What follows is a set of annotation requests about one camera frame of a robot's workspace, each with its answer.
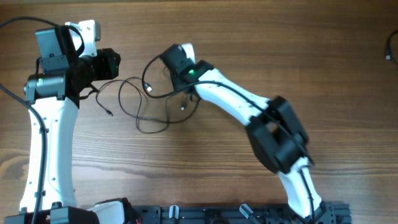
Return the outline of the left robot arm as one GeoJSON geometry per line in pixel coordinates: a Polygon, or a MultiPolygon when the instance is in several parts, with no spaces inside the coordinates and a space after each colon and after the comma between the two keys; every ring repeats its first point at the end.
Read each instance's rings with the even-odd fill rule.
{"type": "Polygon", "coordinates": [[[121,58],[98,49],[100,26],[93,20],[38,30],[41,73],[24,87],[30,108],[28,178],[17,215],[6,223],[127,223],[124,198],[89,209],[76,205],[72,183],[72,142],[81,91],[93,81],[117,77],[121,58]]]}

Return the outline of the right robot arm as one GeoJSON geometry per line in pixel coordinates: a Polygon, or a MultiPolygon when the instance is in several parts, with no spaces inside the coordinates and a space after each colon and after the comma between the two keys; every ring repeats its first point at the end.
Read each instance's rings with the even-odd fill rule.
{"type": "Polygon", "coordinates": [[[159,58],[170,72],[175,91],[192,92],[237,119],[246,130],[254,155],[277,174],[290,209],[302,220],[314,221],[322,204],[309,173],[312,159],[308,134],[290,103],[270,100],[227,79],[212,64],[195,61],[192,44],[173,44],[159,58]]]}

